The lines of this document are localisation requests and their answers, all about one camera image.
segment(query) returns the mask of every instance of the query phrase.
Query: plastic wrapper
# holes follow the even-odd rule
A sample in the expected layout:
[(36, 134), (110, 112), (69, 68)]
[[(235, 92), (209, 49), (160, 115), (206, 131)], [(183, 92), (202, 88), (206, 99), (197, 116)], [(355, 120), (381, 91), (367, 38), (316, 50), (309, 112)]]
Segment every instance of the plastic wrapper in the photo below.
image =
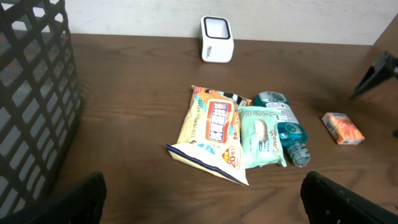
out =
[(167, 145), (170, 155), (218, 177), (248, 185), (237, 107), (250, 102), (234, 94), (193, 86), (178, 141)]
[(279, 112), (261, 106), (238, 108), (242, 119), (242, 147), (246, 168), (267, 164), (286, 166), (278, 134)]

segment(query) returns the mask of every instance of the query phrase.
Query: wooden table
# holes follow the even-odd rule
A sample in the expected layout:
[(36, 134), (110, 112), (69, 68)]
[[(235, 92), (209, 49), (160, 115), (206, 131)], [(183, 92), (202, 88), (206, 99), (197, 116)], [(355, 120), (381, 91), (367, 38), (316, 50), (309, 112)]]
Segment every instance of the wooden table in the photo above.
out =
[[(103, 172), (102, 223), (308, 223), (300, 187), (310, 170), (398, 213), (398, 83), (347, 100), (377, 49), (237, 40), (232, 61), (217, 64), (201, 61), (196, 39), (72, 41), (85, 104), (54, 189)], [(249, 169), (252, 187), (243, 187), (173, 160), (165, 144), (177, 141), (192, 84), (248, 98), (285, 94), (308, 132), (309, 165)], [(366, 140), (336, 145), (325, 112), (347, 113)]]

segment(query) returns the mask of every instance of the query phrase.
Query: dark gray mesh basket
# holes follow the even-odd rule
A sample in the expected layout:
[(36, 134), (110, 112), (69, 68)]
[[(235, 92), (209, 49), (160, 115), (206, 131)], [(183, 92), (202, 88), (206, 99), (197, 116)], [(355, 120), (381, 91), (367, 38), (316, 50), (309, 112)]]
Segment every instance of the dark gray mesh basket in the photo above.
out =
[(64, 0), (0, 0), (0, 218), (45, 196), (78, 126)]

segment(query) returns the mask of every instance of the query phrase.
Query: mouthwash bottle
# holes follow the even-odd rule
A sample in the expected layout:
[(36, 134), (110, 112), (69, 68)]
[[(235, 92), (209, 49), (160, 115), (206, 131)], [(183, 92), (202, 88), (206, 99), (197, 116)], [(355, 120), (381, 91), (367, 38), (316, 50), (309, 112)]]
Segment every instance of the mouthwash bottle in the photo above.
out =
[(281, 93), (265, 91), (255, 97), (254, 104), (280, 111), (280, 116), (277, 117), (280, 143), (296, 166), (307, 165), (311, 158), (305, 146), (308, 135), (299, 125), (286, 97)]

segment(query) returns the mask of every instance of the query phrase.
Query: orange cardboard box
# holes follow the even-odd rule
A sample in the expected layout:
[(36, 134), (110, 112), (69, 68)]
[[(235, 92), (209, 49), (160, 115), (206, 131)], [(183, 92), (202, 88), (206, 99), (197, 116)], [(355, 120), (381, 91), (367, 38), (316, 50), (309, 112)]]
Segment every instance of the orange cardboard box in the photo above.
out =
[(346, 114), (326, 113), (322, 121), (337, 144), (359, 144), (365, 139)]

